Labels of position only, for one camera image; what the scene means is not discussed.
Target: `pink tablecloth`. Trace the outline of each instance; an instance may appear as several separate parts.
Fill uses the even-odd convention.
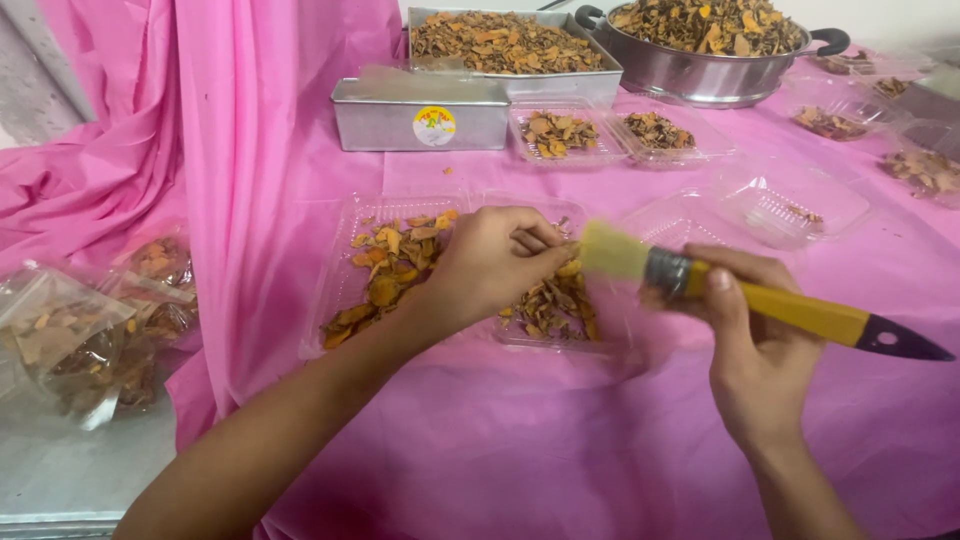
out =
[[[152,24],[169,0],[125,4],[142,5],[130,11],[145,17],[139,28],[148,41],[169,35]],[[95,36],[108,32],[98,26],[105,20],[114,19],[96,10],[81,17]],[[389,58],[398,29],[390,0],[177,4],[183,163],[205,344],[168,382],[180,446],[299,364],[309,291],[329,256],[338,201],[350,193],[503,187],[616,217],[704,181],[702,172],[622,164],[547,173],[508,153],[342,153],[327,100],[332,84],[362,62]],[[91,49],[99,47],[85,40],[70,52]],[[140,77],[150,80],[142,68]],[[876,173],[869,155],[775,121],[767,106],[707,117],[742,149],[814,160],[871,201],[869,222],[806,250],[798,267],[807,292],[895,318],[960,351],[960,214],[912,200]],[[445,176],[448,166],[454,172]],[[647,374],[616,360],[508,353],[483,341],[438,346],[317,457],[259,534],[767,537],[747,464],[709,395],[703,335],[674,338],[675,352]],[[956,364],[828,349],[806,433],[878,538],[960,528],[958,394]]]

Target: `black pot handle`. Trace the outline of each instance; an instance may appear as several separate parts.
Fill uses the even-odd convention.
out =
[[[594,30],[597,27],[597,23],[593,22],[591,17],[602,16],[603,10],[587,4],[577,8],[577,12],[573,14],[573,20],[577,21],[577,24],[584,27],[585,30]]]
[[[839,28],[822,28],[810,33],[810,38],[817,41],[826,41],[827,44],[817,49],[818,57],[839,55],[850,47],[850,34]]]

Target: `pink cloth backdrop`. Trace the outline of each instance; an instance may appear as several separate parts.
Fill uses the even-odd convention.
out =
[[[340,152],[329,92],[397,49],[390,0],[179,2],[176,15],[170,0],[44,7],[103,120],[0,155],[0,262],[68,255],[98,238],[81,255],[106,251],[148,209],[147,219],[177,211],[185,196],[204,350],[168,381],[181,448],[300,365],[310,291],[350,193],[500,187],[617,217],[705,181],[703,171],[624,164],[543,172],[505,152]],[[815,160],[871,201],[872,219],[848,237],[792,258],[808,293],[960,352],[960,214],[912,200],[861,147],[802,132],[768,105],[705,115],[742,149]],[[634,325],[672,351],[659,369],[484,340],[434,348],[314,460],[258,536],[768,537],[709,394],[705,329]],[[960,528],[958,390],[956,364],[828,348],[806,433],[876,537]]]

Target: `sticker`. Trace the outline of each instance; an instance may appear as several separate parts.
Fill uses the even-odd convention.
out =
[[[443,107],[424,107],[414,116],[414,135],[427,146],[443,146],[457,133],[457,121]]]

